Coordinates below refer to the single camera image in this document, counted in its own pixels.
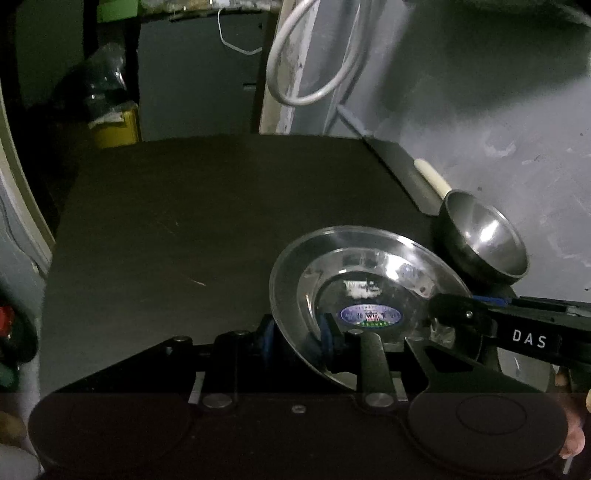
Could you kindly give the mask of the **person right hand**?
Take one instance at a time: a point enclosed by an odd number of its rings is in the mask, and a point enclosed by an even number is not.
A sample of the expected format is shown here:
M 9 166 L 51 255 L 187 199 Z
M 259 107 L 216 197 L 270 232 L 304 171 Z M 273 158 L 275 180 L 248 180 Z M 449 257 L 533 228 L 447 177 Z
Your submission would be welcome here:
M 590 392 L 585 395 L 570 392 L 567 376 L 559 372 L 555 375 L 553 394 L 567 419 L 568 432 L 560 451 L 560 457 L 567 460 L 579 455 L 585 447 L 583 427 L 590 414 Z

